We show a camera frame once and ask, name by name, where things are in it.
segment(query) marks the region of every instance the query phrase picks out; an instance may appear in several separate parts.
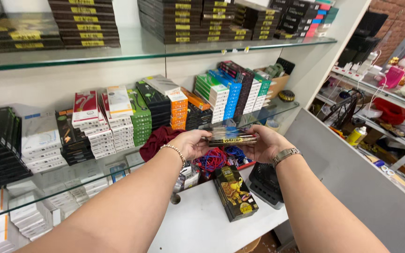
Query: beaded bracelet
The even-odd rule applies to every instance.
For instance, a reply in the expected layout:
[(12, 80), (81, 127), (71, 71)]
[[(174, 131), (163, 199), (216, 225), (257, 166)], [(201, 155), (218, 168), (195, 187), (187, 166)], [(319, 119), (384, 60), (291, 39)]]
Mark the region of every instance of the beaded bracelet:
[(185, 167), (185, 157), (182, 155), (182, 153), (179, 151), (179, 149), (177, 149), (177, 147), (175, 147), (173, 145), (170, 145), (170, 144), (166, 144), (166, 145), (160, 147), (160, 149), (162, 149), (164, 147), (172, 148), (172, 149), (176, 150), (179, 153), (179, 156), (182, 159), (182, 168), (184, 168)]

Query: elephant box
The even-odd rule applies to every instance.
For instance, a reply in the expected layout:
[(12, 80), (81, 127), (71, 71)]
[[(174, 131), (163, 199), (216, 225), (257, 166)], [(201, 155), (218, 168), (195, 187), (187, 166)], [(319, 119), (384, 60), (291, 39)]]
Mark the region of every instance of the elephant box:
[(215, 170), (213, 181), (230, 222), (251, 216), (259, 209), (235, 166)]

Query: spray can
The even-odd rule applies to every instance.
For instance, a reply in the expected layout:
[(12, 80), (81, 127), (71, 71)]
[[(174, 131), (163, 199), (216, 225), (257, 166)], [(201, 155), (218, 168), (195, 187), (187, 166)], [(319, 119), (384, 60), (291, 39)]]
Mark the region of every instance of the spray can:
[(346, 142), (349, 145), (356, 146), (359, 144), (363, 138), (367, 135), (367, 127), (363, 126), (361, 128), (356, 127), (354, 131), (346, 138)]

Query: wristwatch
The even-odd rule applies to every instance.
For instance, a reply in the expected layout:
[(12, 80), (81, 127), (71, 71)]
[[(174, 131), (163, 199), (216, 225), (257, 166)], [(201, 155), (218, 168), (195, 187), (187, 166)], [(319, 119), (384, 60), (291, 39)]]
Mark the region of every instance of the wristwatch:
[(281, 152), (279, 152), (274, 158), (273, 158), (273, 164), (276, 167), (278, 163), (280, 163), (282, 160), (285, 158), (293, 155), (293, 154), (300, 154), (302, 155), (301, 151), (297, 148), (291, 148), (291, 149), (284, 149)]

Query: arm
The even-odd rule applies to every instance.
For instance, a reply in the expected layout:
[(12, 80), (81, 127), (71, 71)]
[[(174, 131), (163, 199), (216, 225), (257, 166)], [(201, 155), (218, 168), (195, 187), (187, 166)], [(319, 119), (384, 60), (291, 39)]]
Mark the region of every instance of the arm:
[[(272, 164), (284, 149), (294, 148), (283, 136), (265, 126), (254, 125), (257, 144), (244, 146), (245, 155)], [(296, 243), (301, 252), (387, 253), (379, 239), (324, 187), (304, 158), (292, 155), (276, 166)]]
[[(193, 130), (169, 144), (191, 160), (209, 150), (200, 140), (210, 135)], [(107, 187), (51, 232), (17, 252), (146, 252), (165, 216), (181, 168), (179, 154), (162, 148), (138, 171)]]

